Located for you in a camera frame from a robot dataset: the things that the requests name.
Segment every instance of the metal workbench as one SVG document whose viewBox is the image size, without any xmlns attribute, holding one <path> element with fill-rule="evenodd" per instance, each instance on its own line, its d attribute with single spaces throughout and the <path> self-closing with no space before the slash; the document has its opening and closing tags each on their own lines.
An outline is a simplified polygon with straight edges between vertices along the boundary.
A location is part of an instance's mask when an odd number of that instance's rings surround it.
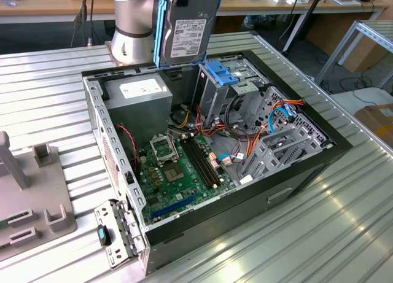
<svg viewBox="0 0 393 283">
<path fill-rule="evenodd" d="M 144 282 L 391 282 L 392 149 L 267 42 L 211 38 L 209 53 L 253 50 L 354 146 L 307 190 L 157 271 Z M 93 208 L 113 198 L 91 133 L 80 72 L 107 68 L 104 46 L 0 56 L 0 126 L 11 149 L 58 147 L 78 229 L 0 262 L 4 282 L 137 282 L 137 261 L 111 271 Z"/>
<path fill-rule="evenodd" d="M 358 35 L 339 60 L 339 65 L 343 65 L 345 63 L 363 36 L 367 36 L 380 46 L 384 47 L 386 50 L 393 53 L 393 21 L 355 21 L 332 53 L 332 56 L 330 56 L 324 67 L 315 78 L 316 83 L 320 84 L 322 82 L 326 72 L 330 67 L 333 66 L 334 63 L 336 63 L 339 54 L 344 50 L 344 48 L 352 40 L 353 36 L 357 32 L 359 32 Z M 387 83 L 387 81 L 392 77 L 393 70 L 379 83 L 377 88 L 383 88 L 385 83 Z"/>
</svg>

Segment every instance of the power supply label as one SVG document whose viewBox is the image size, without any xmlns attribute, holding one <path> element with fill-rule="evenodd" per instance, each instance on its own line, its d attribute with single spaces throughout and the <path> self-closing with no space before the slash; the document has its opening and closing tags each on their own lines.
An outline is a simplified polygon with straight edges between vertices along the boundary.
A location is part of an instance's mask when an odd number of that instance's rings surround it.
<svg viewBox="0 0 393 283">
<path fill-rule="evenodd" d="M 166 88 L 162 89 L 155 79 L 146 79 L 137 82 L 123 83 L 120 85 L 120 91 L 122 91 L 125 99 L 130 99 L 166 91 Z"/>
<path fill-rule="evenodd" d="M 171 58 L 197 55 L 206 19 L 176 20 Z"/>
</svg>

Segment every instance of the hard drive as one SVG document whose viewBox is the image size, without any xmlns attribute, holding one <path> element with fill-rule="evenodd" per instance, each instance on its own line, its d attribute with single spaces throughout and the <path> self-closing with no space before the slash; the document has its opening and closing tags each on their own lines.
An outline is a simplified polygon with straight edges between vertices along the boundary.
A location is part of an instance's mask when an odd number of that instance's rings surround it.
<svg viewBox="0 0 393 283">
<path fill-rule="evenodd" d="M 159 68 L 198 64 L 206 58 L 220 0 L 166 0 L 160 4 L 154 62 Z"/>
</svg>

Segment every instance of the red wire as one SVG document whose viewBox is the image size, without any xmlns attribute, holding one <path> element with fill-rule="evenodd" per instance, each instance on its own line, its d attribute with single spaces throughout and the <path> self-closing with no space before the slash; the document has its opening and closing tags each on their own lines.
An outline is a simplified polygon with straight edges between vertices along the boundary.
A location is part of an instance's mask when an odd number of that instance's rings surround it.
<svg viewBox="0 0 393 283">
<path fill-rule="evenodd" d="M 134 138 L 132 137 L 131 133 L 122 125 L 116 125 L 117 127 L 121 128 L 122 130 L 124 130 L 127 135 L 130 137 L 131 142 L 133 143 L 133 147 L 134 147 L 134 160 L 135 160 L 135 167 L 134 167 L 134 172 L 136 173 L 136 166 L 137 166 L 137 162 L 136 162 L 136 144 L 134 141 Z"/>
</svg>

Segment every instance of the blue latch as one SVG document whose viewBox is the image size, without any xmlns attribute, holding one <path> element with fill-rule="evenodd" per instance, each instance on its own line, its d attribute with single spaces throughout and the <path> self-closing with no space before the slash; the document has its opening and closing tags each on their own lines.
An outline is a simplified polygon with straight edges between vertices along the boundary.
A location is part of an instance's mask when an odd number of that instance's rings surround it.
<svg viewBox="0 0 393 283">
<path fill-rule="evenodd" d="M 225 67 L 220 61 L 206 62 L 205 66 L 211 75 L 219 81 L 220 85 L 233 85 L 240 81 L 239 78 L 233 77 L 229 68 Z"/>
</svg>

